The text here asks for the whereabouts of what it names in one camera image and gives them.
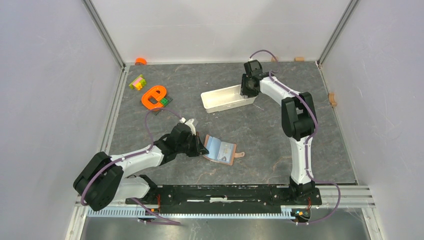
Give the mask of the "brown leather card holder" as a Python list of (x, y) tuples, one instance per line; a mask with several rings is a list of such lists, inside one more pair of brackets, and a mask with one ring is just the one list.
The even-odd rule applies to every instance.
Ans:
[(245, 156), (245, 152), (236, 152), (237, 145), (235, 143), (222, 141), (209, 134), (205, 137), (204, 145), (208, 154), (203, 155), (203, 157), (215, 163), (232, 166), (235, 159)]

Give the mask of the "white plastic tray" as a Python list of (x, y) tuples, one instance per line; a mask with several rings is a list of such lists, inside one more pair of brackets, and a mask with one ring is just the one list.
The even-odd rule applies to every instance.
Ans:
[(200, 97), (208, 114), (253, 104), (256, 99), (241, 95), (240, 84), (203, 92)]

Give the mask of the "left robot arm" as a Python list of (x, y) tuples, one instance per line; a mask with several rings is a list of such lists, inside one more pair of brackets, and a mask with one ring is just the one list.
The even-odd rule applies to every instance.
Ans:
[(96, 153), (76, 177), (73, 188), (80, 195), (80, 203), (94, 211), (129, 198), (151, 204), (157, 198), (154, 185), (145, 177), (131, 175), (164, 165), (179, 154), (190, 158), (209, 154), (191, 123), (178, 123), (170, 133), (136, 151), (118, 155)]

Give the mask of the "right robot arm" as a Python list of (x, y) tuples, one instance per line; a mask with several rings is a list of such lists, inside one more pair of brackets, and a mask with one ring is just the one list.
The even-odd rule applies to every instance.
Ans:
[(318, 121), (312, 95), (289, 88), (271, 71), (264, 72), (258, 60), (251, 59), (243, 66), (240, 94), (249, 98), (264, 94), (281, 107), (281, 126), (292, 153), (288, 196), (293, 203), (302, 204), (316, 189), (311, 173), (311, 146)]

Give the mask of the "white VIP card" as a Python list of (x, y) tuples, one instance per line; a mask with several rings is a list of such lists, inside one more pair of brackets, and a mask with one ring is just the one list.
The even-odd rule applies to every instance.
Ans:
[(236, 144), (222, 141), (219, 145), (216, 160), (218, 162), (230, 164), (233, 160)]

